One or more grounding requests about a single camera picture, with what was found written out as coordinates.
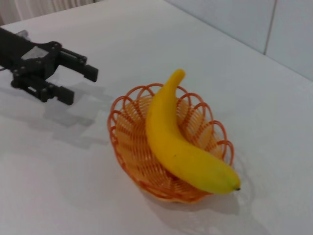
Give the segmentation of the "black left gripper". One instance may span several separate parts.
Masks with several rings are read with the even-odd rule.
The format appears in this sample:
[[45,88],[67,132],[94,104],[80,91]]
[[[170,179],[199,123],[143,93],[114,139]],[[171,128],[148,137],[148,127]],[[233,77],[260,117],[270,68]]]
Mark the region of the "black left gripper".
[[72,105],[73,91],[46,81],[58,67],[56,58],[59,65],[82,74],[92,82],[97,81],[98,69],[87,64],[87,57],[61,49],[61,44],[55,41],[34,43],[26,30],[13,33],[0,29],[0,65],[15,75],[11,86],[44,103],[56,97],[59,102]]

